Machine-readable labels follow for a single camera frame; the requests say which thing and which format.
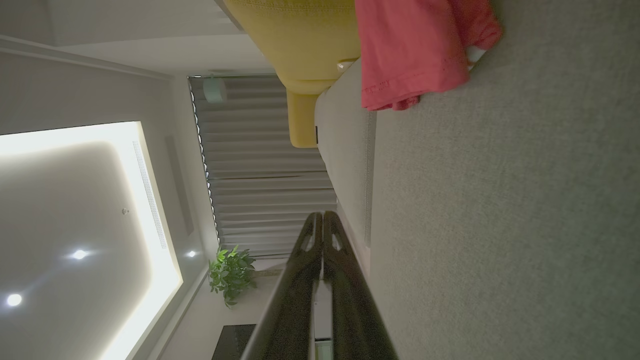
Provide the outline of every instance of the white wall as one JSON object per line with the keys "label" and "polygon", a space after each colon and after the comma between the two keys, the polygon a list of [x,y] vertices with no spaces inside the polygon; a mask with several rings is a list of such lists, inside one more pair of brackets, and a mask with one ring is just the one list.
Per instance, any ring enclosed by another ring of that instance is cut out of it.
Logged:
{"label": "white wall", "polygon": [[240,33],[214,0],[48,3],[58,45]]}
{"label": "white wall", "polygon": [[233,309],[224,304],[222,294],[211,292],[205,281],[173,334],[161,360],[210,360],[224,325],[258,323],[277,276],[257,279],[258,288],[245,293]]}
{"label": "white wall", "polygon": [[47,0],[1,0],[0,35],[53,45]]}
{"label": "white wall", "polygon": [[[0,135],[107,122],[142,123],[184,280],[140,353],[150,351],[156,344],[154,339],[164,330],[185,292],[205,266],[199,225],[195,224],[191,235],[186,232],[165,143],[165,137],[176,132],[171,83],[4,53],[0,53],[0,79]],[[201,215],[193,206],[191,210]],[[199,255],[189,258],[186,256],[189,250]]]}
{"label": "white wall", "polygon": [[165,74],[206,75],[210,70],[272,69],[246,34],[150,38],[57,49]]}

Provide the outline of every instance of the cove lighting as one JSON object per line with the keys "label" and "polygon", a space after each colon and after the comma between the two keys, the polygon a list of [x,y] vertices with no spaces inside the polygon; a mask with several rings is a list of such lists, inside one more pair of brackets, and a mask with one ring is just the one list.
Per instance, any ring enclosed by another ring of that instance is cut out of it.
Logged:
{"label": "cove lighting", "polygon": [[[125,360],[146,338],[158,314],[182,284],[182,276],[170,252],[171,239],[166,229],[163,208],[157,195],[153,170],[146,153],[146,143],[139,122],[119,122],[83,127],[70,127],[0,136],[0,158],[20,154],[48,151],[79,144],[108,143],[118,154],[120,165],[129,184],[133,199],[132,209],[142,229],[151,279],[129,317],[112,335],[104,348],[97,349],[95,360]],[[88,253],[78,250],[75,259]],[[10,295],[7,304],[16,306],[22,297]]]}

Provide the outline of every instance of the potted plant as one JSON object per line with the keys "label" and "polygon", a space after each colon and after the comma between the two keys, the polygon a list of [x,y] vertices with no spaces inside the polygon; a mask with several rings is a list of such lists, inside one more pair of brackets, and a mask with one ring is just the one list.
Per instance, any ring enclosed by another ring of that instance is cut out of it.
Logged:
{"label": "potted plant", "polygon": [[236,298],[249,287],[256,288],[253,280],[255,268],[251,265],[255,259],[249,256],[249,250],[237,252],[238,246],[229,250],[219,250],[215,261],[209,260],[209,284],[211,291],[222,291],[225,305],[231,307]]}

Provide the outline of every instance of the curtain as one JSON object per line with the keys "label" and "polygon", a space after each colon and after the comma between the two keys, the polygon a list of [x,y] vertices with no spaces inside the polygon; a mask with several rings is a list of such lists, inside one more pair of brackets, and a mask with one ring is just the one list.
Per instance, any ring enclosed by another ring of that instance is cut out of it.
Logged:
{"label": "curtain", "polygon": [[307,215],[336,208],[320,153],[291,145],[276,76],[225,78],[220,104],[205,100],[203,80],[189,82],[220,245],[287,257]]}

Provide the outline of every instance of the chair armrest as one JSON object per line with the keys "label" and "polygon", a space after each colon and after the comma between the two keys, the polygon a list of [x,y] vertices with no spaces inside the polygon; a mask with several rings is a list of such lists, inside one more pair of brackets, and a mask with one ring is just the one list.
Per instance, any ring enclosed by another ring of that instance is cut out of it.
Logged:
{"label": "chair armrest", "polygon": [[316,100],[319,95],[300,95],[287,90],[289,138],[295,147],[317,147]]}

